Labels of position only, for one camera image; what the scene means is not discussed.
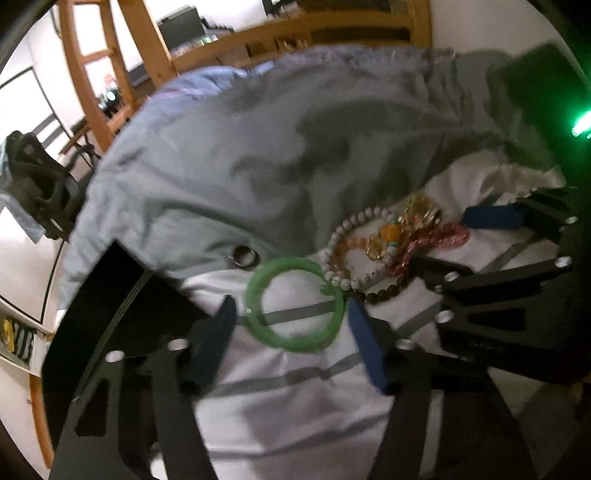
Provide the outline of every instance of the green light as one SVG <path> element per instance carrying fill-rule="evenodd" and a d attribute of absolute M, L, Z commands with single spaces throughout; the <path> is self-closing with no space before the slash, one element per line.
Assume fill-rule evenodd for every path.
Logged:
<path fill-rule="evenodd" d="M 587 130 L 591 130 L 591 112 L 587 112 L 583 116 L 579 117 L 572 130 L 573 136 L 578 137 Z"/>

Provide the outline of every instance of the white beaded bracelet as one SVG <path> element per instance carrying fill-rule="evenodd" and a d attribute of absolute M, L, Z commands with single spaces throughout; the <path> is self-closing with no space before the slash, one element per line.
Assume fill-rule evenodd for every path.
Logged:
<path fill-rule="evenodd" d="M 388 267 L 394 260 L 394 254 L 396 253 L 396 247 L 388 246 L 386 252 L 380 259 L 380 263 L 369 273 L 363 274 L 359 278 L 348 279 L 345 278 L 343 271 L 333 271 L 330 268 L 329 262 L 333 254 L 335 253 L 336 245 L 347 235 L 353 228 L 362 226 L 364 223 L 370 222 L 374 219 L 383 219 L 387 222 L 394 222 L 398 216 L 392 209 L 382 209 L 379 206 L 374 208 L 366 208 L 359 212 L 357 215 L 353 214 L 348 219 L 344 220 L 330 236 L 328 247 L 322 250 L 319 254 L 320 265 L 324 272 L 324 278 L 331 282 L 334 287 L 340 287 L 343 291 L 350 290 L 365 290 L 372 287 L 373 285 L 381 282 L 388 271 Z"/>

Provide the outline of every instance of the black monitor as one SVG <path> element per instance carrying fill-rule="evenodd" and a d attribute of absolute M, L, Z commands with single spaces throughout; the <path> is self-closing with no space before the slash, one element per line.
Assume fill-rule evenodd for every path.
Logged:
<path fill-rule="evenodd" d="M 157 22 L 164 43 L 169 50 L 205 36 L 201 18 L 195 7 L 188 5 Z"/>

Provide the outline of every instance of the orange bead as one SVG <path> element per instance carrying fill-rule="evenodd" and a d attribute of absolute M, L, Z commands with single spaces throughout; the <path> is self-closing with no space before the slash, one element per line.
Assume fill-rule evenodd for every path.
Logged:
<path fill-rule="evenodd" d="M 400 241 L 400 232 L 401 227 L 398 223 L 392 225 L 391 223 L 384 225 L 384 232 L 382 233 L 382 229 L 380 229 L 379 233 L 380 236 L 386 240 L 386 243 L 389 244 L 391 242 L 398 242 Z"/>

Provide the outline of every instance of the wooden ladder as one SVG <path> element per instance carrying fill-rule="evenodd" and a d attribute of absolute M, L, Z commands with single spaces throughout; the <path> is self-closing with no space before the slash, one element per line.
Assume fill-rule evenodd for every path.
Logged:
<path fill-rule="evenodd" d="M 80 44 L 76 33 L 76 22 L 74 20 L 74 8 L 76 5 L 97 5 L 99 7 L 107 46 L 105 50 L 88 55 L 83 55 L 80 52 Z M 127 70 L 125 69 L 125 63 L 121 56 L 121 49 L 115 32 L 115 24 L 113 23 L 111 5 L 109 0 L 60 0 L 59 10 L 61 37 L 70 76 L 72 77 L 74 88 L 86 115 L 86 122 L 94 132 L 100 149 L 105 152 L 111 146 L 115 132 L 138 109 L 138 102 L 134 96 L 134 91 L 129 82 Z M 87 64 L 104 58 L 111 60 L 123 102 L 123 107 L 108 121 L 106 121 L 105 114 L 99 108 L 86 72 Z"/>

